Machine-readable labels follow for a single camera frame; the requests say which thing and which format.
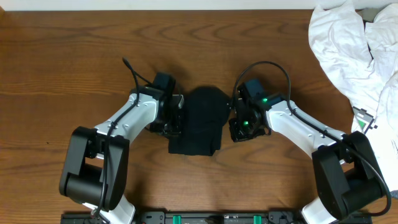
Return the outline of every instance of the wood grain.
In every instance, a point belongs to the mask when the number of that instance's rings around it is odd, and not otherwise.
[[[308,46],[311,11],[8,12],[0,21],[0,223],[58,223],[85,208],[58,181],[77,126],[93,127],[127,100],[134,82],[121,57],[148,79],[174,75],[188,92],[231,94],[250,63],[271,60],[292,79],[292,99],[348,132],[348,100]],[[278,69],[249,75],[286,90]],[[213,157],[168,154],[167,140],[141,132],[131,146],[125,194],[137,207],[171,211],[301,208],[316,196],[312,162],[280,134],[235,144],[224,127]],[[384,199],[370,205],[384,206]],[[376,223],[397,223],[398,204]]]

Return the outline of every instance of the white cloth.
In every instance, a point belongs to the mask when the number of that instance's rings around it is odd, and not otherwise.
[[[375,117],[377,128],[366,136],[389,189],[398,190],[398,4],[383,9],[366,29],[351,0],[328,11],[318,6],[308,39],[332,84],[351,106]],[[351,131],[362,131],[358,127],[354,118]]]

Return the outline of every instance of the black fabric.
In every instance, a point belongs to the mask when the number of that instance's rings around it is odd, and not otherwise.
[[[216,87],[199,87],[185,97],[182,135],[169,139],[169,153],[212,156],[221,147],[230,98]]]

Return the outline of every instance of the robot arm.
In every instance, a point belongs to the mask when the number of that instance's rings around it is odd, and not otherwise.
[[[100,203],[103,169],[86,163],[87,159],[105,159],[105,141],[109,141],[108,168],[104,204],[100,223],[130,224],[135,208],[123,195],[127,179],[129,147],[137,135],[150,124],[150,131],[169,137],[180,132],[178,111],[182,96],[173,96],[175,80],[158,73],[151,86],[140,86],[137,105],[117,123],[109,139],[111,122],[136,100],[132,90],[127,103],[110,119],[94,129],[78,127],[72,133],[60,181],[60,193],[96,210]]]
[[[240,98],[234,102],[236,118],[229,121],[234,142],[270,135],[275,131],[289,138],[312,158],[319,198],[302,210],[308,224],[343,220],[386,194],[376,178],[375,172],[381,178],[382,174],[364,134],[347,135],[325,126],[300,110],[293,101],[285,100],[280,94],[267,94],[258,80],[243,83],[238,91]],[[349,151],[347,145],[357,153]],[[362,155],[375,172],[355,154]],[[354,162],[354,168],[344,173],[341,167],[344,162]]]

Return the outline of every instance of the white wall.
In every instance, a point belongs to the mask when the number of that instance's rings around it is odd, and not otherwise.
[[[5,11],[41,10],[216,10],[216,9],[329,9],[346,0],[0,0]],[[353,0],[356,9],[383,7],[398,0]]]

